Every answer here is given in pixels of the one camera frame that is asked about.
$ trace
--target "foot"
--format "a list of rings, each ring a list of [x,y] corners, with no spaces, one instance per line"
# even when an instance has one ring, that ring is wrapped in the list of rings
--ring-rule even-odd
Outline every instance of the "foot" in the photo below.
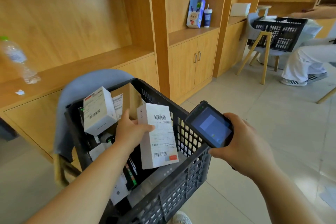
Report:
[[[322,79],[327,78],[327,77],[328,77],[327,72],[325,72],[323,74],[309,74],[307,83],[317,82],[317,81],[322,80]]]
[[[288,80],[285,78],[283,78],[280,82],[288,86],[306,86],[307,85],[307,82],[297,82],[297,81]]]
[[[178,211],[173,216],[173,224],[192,224],[191,220],[184,212]]]

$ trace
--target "brown cardboard box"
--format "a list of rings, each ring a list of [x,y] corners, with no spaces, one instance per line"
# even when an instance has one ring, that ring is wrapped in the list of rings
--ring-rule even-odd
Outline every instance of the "brown cardboard box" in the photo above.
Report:
[[[142,98],[141,98],[141,94],[133,87],[131,83],[128,83],[112,91],[111,96],[112,96],[115,113],[117,115],[118,120],[121,118],[121,114],[127,109],[130,109],[129,111],[130,120],[137,119],[137,108],[142,105]],[[113,126],[109,127],[107,131],[110,134],[114,135],[116,128],[117,128],[117,124],[118,123],[115,123]]]

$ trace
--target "person's right hand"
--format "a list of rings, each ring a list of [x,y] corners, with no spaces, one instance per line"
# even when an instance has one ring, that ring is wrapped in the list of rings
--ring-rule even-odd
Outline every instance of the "person's right hand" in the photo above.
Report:
[[[267,175],[270,168],[277,167],[271,147],[250,124],[233,113],[224,113],[224,116],[233,124],[233,138],[228,146],[209,150],[213,157],[225,160],[253,180]]]

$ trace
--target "black plastic crate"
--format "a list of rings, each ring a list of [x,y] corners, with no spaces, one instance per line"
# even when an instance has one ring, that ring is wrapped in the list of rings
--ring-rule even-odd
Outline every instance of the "black plastic crate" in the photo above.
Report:
[[[307,19],[276,18],[274,21],[260,21],[262,17],[253,22],[252,27],[261,31],[272,32],[271,49],[292,52],[299,36],[308,22]],[[267,36],[263,35],[257,47],[266,48]],[[253,45],[255,40],[249,39],[248,45]]]
[[[187,159],[129,211],[120,214],[109,201],[100,223],[167,223],[205,182],[211,160],[208,154],[210,147],[184,123],[188,112],[146,82],[134,78],[108,90],[113,91],[129,82],[147,103],[169,106],[177,149],[187,156]],[[84,170],[92,163],[89,151],[97,146],[97,143],[93,136],[84,133],[78,112],[78,108],[82,106],[82,99],[75,101],[67,106],[65,116],[79,162]]]

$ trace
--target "plastic bottle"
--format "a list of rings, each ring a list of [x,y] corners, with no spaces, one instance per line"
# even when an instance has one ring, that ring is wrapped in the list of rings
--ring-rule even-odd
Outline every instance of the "plastic bottle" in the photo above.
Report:
[[[20,46],[8,40],[6,36],[0,36],[2,51],[16,64],[21,77],[28,84],[36,83],[41,80],[37,72],[29,68],[26,64],[27,57]]]

